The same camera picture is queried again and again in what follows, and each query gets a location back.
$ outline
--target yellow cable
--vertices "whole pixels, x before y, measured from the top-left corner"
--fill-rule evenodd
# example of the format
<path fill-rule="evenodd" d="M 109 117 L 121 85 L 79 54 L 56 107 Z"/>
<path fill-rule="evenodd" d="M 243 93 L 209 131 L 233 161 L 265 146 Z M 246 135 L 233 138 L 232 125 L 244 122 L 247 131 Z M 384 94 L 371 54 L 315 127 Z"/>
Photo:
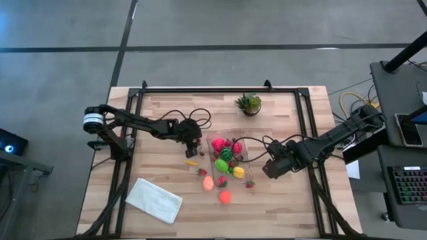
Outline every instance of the yellow cable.
<path fill-rule="evenodd" d="M 343 98 L 345 95 L 353 95 L 353 96 L 355 96 L 355 97 L 359 98 L 361 101 L 364 101 L 364 102 L 368 103 L 368 101 L 367 101 L 367 100 L 365 100 L 363 97 L 361 97 L 361 96 L 360 96 L 359 94 L 357 94 L 357 93 L 353 93 L 353 92 L 345 92 L 345 93 L 342 93 L 342 94 L 341 94 L 341 97 L 340 97 L 340 107 L 341 107 L 342 112 L 343 112 L 343 113 L 344 113 L 344 115 L 346 116 L 346 118 L 348 118 L 348 114 L 347 114 L 346 109 L 344 108 L 344 105 L 343 105 L 343 103 L 342 103 L 342 98 Z"/>
<path fill-rule="evenodd" d="M 342 94 L 341 94 L 341 97 L 340 97 L 340 107 L 341 107 L 342 112 L 343 112 L 343 113 L 344 113 L 344 115 L 346 116 L 346 118 L 348 118 L 348 114 L 347 114 L 347 112 L 346 112 L 346 109 L 344 108 L 344 104 L 342 103 L 342 99 L 343 99 L 343 97 L 344 97 L 345 95 L 353 95 L 353 96 L 355 96 L 355 97 L 359 98 L 361 101 L 364 101 L 366 104 L 368 104 L 368 105 L 371 105 L 371 106 L 375 107 L 376 109 L 380 107 L 380 103 L 373 103 L 373 102 L 370 102 L 370 103 L 369 103 L 366 99 L 364 99 L 363 97 L 361 97 L 361 96 L 360 96 L 359 94 L 357 94 L 357 93 L 353 93 L 353 92 L 345 92 L 345 93 L 342 93 Z"/>

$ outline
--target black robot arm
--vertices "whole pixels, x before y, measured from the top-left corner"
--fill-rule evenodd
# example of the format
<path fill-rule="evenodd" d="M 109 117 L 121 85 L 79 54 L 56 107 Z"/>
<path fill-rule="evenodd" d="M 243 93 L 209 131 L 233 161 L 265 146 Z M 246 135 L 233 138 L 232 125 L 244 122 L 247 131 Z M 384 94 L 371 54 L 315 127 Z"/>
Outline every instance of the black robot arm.
<path fill-rule="evenodd" d="M 114 115 L 109 124 L 105 122 L 106 113 Z M 197 139 L 201 137 L 201 129 L 197 121 L 191 118 L 185 118 L 181 122 L 177 119 L 151 120 L 109 105 L 88 107 L 85 110 L 83 129 L 90 134 L 98 134 L 110 146 L 112 159 L 126 160 L 129 157 L 126 138 L 117 136 L 112 130 L 120 126 L 148 132 L 158 139 L 170 139 L 186 144 L 187 158 L 197 155 Z"/>
<path fill-rule="evenodd" d="M 288 171 L 299 171 L 314 161 L 323 163 L 335 146 L 356 132 L 373 132 L 381 128 L 384 117 L 370 105 L 355 110 L 352 115 L 337 127 L 318 138 L 303 137 L 295 142 L 289 140 L 285 145 L 274 140 L 267 147 L 272 157 L 262 168 L 269 178 L 277 179 Z"/>

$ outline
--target black desk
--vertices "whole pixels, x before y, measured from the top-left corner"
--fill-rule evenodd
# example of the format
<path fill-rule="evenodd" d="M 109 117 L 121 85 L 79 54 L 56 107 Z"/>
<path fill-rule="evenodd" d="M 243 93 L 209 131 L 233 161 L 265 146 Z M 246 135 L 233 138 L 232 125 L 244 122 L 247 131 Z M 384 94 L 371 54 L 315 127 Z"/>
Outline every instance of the black desk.
<path fill-rule="evenodd" d="M 424 106 L 422 91 L 427 91 L 427 73 L 413 65 L 402 65 L 395 74 L 383 70 L 381 63 L 371 63 L 370 68 L 381 112 L 387 118 L 390 145 L 403 147 L 394 114 L 409 114 Z M 418 132 L 427 148 L 427 125 L 419 125 Z"/>
<path fill-rule="evenodd" d="M 377 152 L 387 188 L 384 197 L 390 220 L 399 227 L 427 230 L 427 205 L 399 205 L 387 172 L 391 166 L 427 166 L 427 151 L 381 145 Z"/>

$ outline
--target white towel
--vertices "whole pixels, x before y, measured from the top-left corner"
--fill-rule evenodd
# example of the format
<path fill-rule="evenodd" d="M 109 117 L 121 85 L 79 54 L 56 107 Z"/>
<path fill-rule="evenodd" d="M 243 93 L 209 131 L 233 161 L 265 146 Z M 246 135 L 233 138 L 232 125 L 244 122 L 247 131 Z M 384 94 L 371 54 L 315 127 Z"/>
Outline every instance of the white towel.
<path fill-rule="evenodd" d="M 126 202 L 153 217 L 172 224 L 181 207 L 182 197 L 139 178 L 127 196 Z"/>

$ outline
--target keyboard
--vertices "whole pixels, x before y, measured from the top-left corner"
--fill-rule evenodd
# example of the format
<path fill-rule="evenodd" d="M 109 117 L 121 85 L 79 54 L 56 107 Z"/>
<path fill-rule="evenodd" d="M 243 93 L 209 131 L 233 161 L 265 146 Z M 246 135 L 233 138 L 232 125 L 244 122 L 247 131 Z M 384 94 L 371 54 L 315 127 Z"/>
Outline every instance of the keyboard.
<path fill-rule="evenodd" d="M 398 203 L 427 204 L 427 167 L 389 167 Z"/>

